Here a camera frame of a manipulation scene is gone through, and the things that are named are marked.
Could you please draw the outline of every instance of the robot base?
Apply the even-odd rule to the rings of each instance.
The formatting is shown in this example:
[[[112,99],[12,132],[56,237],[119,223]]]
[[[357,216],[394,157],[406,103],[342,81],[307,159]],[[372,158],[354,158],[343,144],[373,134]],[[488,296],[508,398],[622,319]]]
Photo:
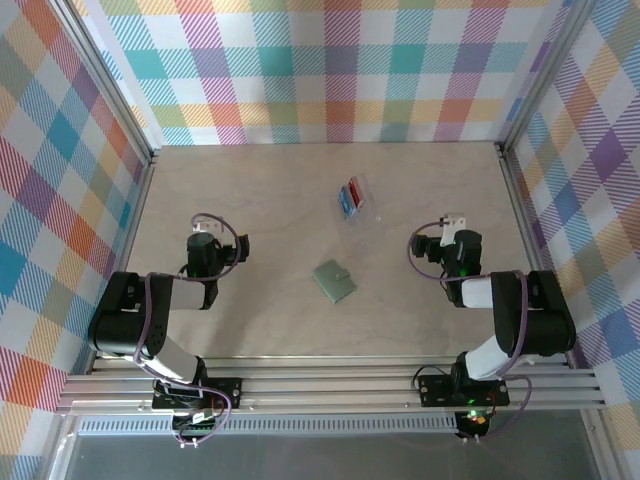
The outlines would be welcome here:
[[[200,385],[203,387],[211,387],[226,393],[231,399],[231,406],[238,408],[240,406],[240,398],[242,395],[242,379],[241,378],[202,378]],[[224,399],[218,395],[200,392],[196,390],[186,390],[182,388],[172,388],[156,381],[153,385],[154,394],[151,402],[151,410],[153,411],[173,411],[173,412],[190,412],[205,408],[213,408],[214,410],[222,410],[226,408]]]
[[[420,403],[423,407],[505,407],[509,392],[504,381],[483,381],[456,389],[449,375],[421,375],[418,377]]]

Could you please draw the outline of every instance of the wooden surface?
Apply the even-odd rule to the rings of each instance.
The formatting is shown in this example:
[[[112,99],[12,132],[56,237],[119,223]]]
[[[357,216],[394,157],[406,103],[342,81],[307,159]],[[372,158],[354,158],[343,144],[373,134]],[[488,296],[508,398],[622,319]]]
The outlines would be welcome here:
[[[356,174],[379,219],[352,228],[337,195]],[[129,269],[177,272],[196,212],[222,215],[251,242],[211,310],[171,316],[170,336],[198,355],[457,355],[476,347],[493,333],[491,312],[456,309],[407,263],[411,232],[446,212],[464,212],[467,228],[483,235],[484,272],[529,270],[489,143],[165,147]],[[358,286],[335,305],[311,277],[332,258]]]

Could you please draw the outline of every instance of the cable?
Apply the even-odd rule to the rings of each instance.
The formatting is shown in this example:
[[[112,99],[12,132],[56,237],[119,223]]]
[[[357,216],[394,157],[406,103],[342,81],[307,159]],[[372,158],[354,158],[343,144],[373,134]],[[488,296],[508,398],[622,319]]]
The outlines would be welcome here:
[[[423,272],[416,266],[416,264],[413,262],[413,258],[411,258],[411,243],[413,242],[413,239],[415,238],[415,236],[418,235],[418,233],[420,233],[425,228],[436,227],[436,226],[442,227],[444,225],[448,225],[448,222],[438,221],[438,222],[426,223],[421,227],[417,228],[411,234],[411,237],[409,237],[409,242],[407,243],[407,258],[409,259],[409,264],[413,267],[413,269],[423,277],[426,277],[430,280],[436,280],[440,282],[440,284],[445,282],[456,282],[458,280],[474,280],[474,279],[481,279],[481,278],[489,278],[491,276],[491,274],[489,273],[485,273],[481,275],[472,275],[468,277],[440,278],[434,275],[429,275],[428,273]],[[518,361],[518,358],[520,357],[520,353],[522,352],[522,346],[524,345],[524,337],[527,331],[527,310],[529,308],[529,290],[527,288],[527,276],[524,273],[522,273],[520,270],[513,270],[513,273],[515,273],[520,278],[520,284],[522,287],[522,305],[521,305],[522,313],[520,315],[520,331],[518,332],[518,340],[516,341],[516,346],[515,346],[515,349],[513,350],[513,354],[511,355],[511,358],[501,369],[499,369],[496,372],[496,376],[498,378],[502,377],[505,373],[507,373],[511,369],[511,367],[513,367],[515,363]]]
[[[436,367],[435,365],[423,365],[422,367],[420,367],[418,369],[418,371],[413,375],[413,378],[411,379],[411,386],[413,387],[413,389],[416,392],[419,392],[420,390],[418,390],[416,388],[416,379],[418,378],[418,375],[420,374],[420,372],[422,370],[424,370],[425,368],[433,368],[435,370],[438,370],[440,373],[442,373],[443,375],[449,375],[448,373],[446,373],[444,370],[442,370],[440,367]]]
[[[214,397],[212,395],[211,396],[211,416],[212,417],[219,417],[224,413],[224,402],[222,403],[222,407],[221,407],[220,413],[218,415],[215,414],[216,413],[215,410],[216,410],[216,397]]]
[[[491,397],[491,416],[493,417],[496,414],[496,395],[493,392],[489,392],[489,397]]]
[[[192,227],[195,227],[195,219],[198,217],[205,217],[205,218],[210,218],[212,220],[217,221],[218,223],[220,223],[221,225],[227,227],[229,229],[229,232],[231,232],[231,234],[233,235],[233,238],[235,240],[235,244],[236,244],[236,256],[233,259],[233,262],[231,263],[231,265],[229,265],[229,267],[221,272],[218,275],[214,275],[213,277],[203,277],[203,278],[190,278],[190,277],[182,277],[180,275],[171,275],[171,274],[164,274],[167,275],[168,277],[171,278],[175,278],[178,280],[184,280],[187,282],[211,282],[211,281],[215,281],[215,280],[219,280],[222,277],[227,276],[240,262],[240,256],[241,256],[241,246],[240,246],[240,237],[238,236],[238,234],[236,233],[236,231],[233,229],[233,227],[231,225],[229,225],[229,223],[227,223],[222,217],[218,217],[217,215],[212,215],[210,213],[196,213],[193,217],[191,217],[191,225]],[[147,336],[149,335],[149,329],[151,327],[151,276],[153,275],[153,273],[149,273],[145,279],[144,279],[144,294],[145,294],[145,316],[144,316],[144,324],[142,326],[142,332],[140,333],[140,339],[138,340],[138,344],[136,345],[136,349],[133,353],[133,362],[138,365],[142,371],[148,373],[149,375],[151,375],[152,377],[157,378],[158,380],[160,380],[163,383],[169,384],[169,385],[177,385],[183,388],[187,388],[187,389],[191,389],[191,390],[197,390],[199,392],[208,392],[214,395],[219,395],[220,397],[222,397],[222,399],[225,401],[227,408],[226,408],[226,413],[224,415],[224,417],[220,420],[220,422],[216,422],[216,428],[214,428],[211,432],[209,432],[207,435],[201,437],[200,439],[193,440],[193,445],[194,447],[197,447],[198,444],[208,440],[209,438],[211,438],[213,435],[215,435],[218,430],[220,430],[221,428],[224,427],[224,425],[229,421],[229,417],[231,415],[231,410],[233,409],[233,404],[231,402],[231,399],[229,398],[229,396],[224,393],[222,390],[218,390],[216,388],[211,388],[211,387],[205,387],[203,385],[195,385],[189,382],[184,382],[182,380],[177,380],[175,378],[170,378],[167,377],[165,375],[162,375],[161,373],[155,371],[154,369],[152,369],[151,367],[147,366],[141,359],[140,356],[142,354],[142,348],[147,340]],[[182,430],[178,431],[178,435],[176,436],[176,438],[178,439],[178,441],[180,442],[180,446],[184,447],[186,445],[186,441],[185,439],[182,437]]]
[[[440,274],[440,278],[444,277],[444,274],[447,273],[444,270],[442,271],[442,273]],[[442,288],[445,292],[447,291],[447,287],[444,286],[444,282],[440,282],[440,288]]]
[[[512,381],[512,380],[524,380],[524,381],[526,381],[527,382],[527,393],[524,396],[524,400],[520,404],[520,407],[518,408],[518,410],[516,410],[516,413],[514,413],[513,416],[509,420],[507,420],[506,423],[504,423],[503,425],[498,427],[496,430],[493,430],[493,431],[490,431],[489,433],[487,433],[484,436],[484,438],[487,438],[487,437],[495,438],[498,435],[502,435],[505,430],[508,430],[518,420],[518,418],[520,418],[520,416],[524,412],[524,409],[527,408],[527,405],[529,404],[529,400],[531,400],[531,394],[533,393],[533,382],[531,382],[531,379],[529,377],[527,377],[526,375],[509,375],[509,376],[504,377],[504,378],[505,378],[505,380],[509,380],[509,381]]]

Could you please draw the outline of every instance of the plaid fabric backdrop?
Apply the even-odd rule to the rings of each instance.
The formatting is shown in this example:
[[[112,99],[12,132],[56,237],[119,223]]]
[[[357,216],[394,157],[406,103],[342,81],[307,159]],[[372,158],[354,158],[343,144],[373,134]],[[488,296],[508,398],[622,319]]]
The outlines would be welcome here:
[[[536,55],[535,60],[531,64],[531,68],[527,72],[525,81],[522,83],[522,86],[518,91],[517,98],[511,105],[511,110],[509,110],[509,115],[507,115],[507,119],[502,125],[500,134],[495,140],[498,140],[498,141],[506,140],[507,135],[509,134],[509,131],[511,130],[511,127],[513,125],[513,121],[516,119],[518,112],[520,111],[522,102],[524,102],[525,98],[527,98],[527,96],[529,95],[529,92],[531,91],[531,87],[533,86],[536,79],[538,78],[540,67],[542,67],[542,65],[546,61],[549,55],[549,50],[551,48],[551,45],[553,44],[556,37],[558,36],[558,33],[560,33],[560,30],[562,29],[564,22],[567,19],[567,14],[569,13],[569,10],[571,10],[571,7],[575,3],[575,1],[576,0],[562,1],[562,6],[560,7],[560,10],[558,10],[558,13],[556,14],[556,18],[553,20],[553,24],[551,25],[551,28],[549,28],[549,31],[547,32],[547,36],[544,39],[544,42],[542,43],[542,46],[540,47],[540,50],[538,51],[538,54]]]
[[[600,0],[516,153],[557,270],[640,478],[640,2]]]
[[[562,2],[75,3],[143,128],[190,145],[497,139]]]
[[[0,6],[0,478],[31,478],[141,160],[46,0]]]

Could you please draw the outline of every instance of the aluminum frame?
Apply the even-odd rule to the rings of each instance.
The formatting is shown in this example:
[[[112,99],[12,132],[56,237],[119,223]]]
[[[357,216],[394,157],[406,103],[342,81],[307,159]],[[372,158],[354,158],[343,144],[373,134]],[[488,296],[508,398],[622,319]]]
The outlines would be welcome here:
[[[81,417],[55,415],[44,444],[44,455],[38,467],[39,480],[60,480],[66,477],[73,448],[78,438]]]
[[[140,128],[111,71],[91,38],[84,21],[71,0],[49,0],[62,27],[71,39],[82,64],[96,82],[96,86],[122,126],[140,158],[152,162],[153,148]]]
[[[125,270],[129,264],[129,258],[131,258],[131,251],[133,250],[133,244],[136,240],[136,234],[138,233],[138,227],[140,226],[140,220],[142,219],[142,211],[147,203],[147,197],[149,196],[149,189],[151,188],[151,180],[153,180],[153,174],[156,171],[156,160],[147,165],[142,174],[142,182],[140,183],[140,193],[136,200],[136,206],[133,209],[133,215],[131,217],[131,223],[129,224],[129,230],[127,236],[124,239],[124,245],[122,247],[122,253],[118,261],[118,270]]]
[[[505,151],[496,144],[496,152],[500,162],[500,168],[504,176],[509,198],[513,205],[516,222],[520,229],[527,258],[531,268],[543,270],[545,268],[540,254],[540,249],[535,241],[531,223],[527,219],[524,201],[518,181],[513,173],[512,165],[516,162],[513,150]],[[567,363],[571,368],[578,368],[578,362],[573,352],[567,353]],[[600,476],[607,480],[624,480],[633,478],[629,465],[624,458],[620,442],[613,432],[612,421],[606,409],[581,410],[582,421],[587,431],[587,437],[591,446],[591,451],[596,460]]]
[[[547,56],[540,67],[540,71],[527,94],[516,118],[504,140],[505,151],[512,150],[526,131],[534,113],[540,106],[545,93],[555,80],[571,47],[574,45],[582,27],[589,19],[598,0],[576,0],[571,6],[567,18],[558,36],[551,45]]]
[[[466,411],[423,408],[411,378],[424,365],[447,368],[455,357],[236,357],[205,359],[210,377],[241,377],[242,400],[233,415],[362,414]],[[591,370],[571,369],[564,355],[514,369],[527,374],[534,390],[531,410],[599,409],[602,392]],[[71,376],[57,413],[71,415],[163,415],[151,411],[152,380],[126,360],[99,358],[89,376]],[[507,382],[517,409],[526,394],[523,380]]]

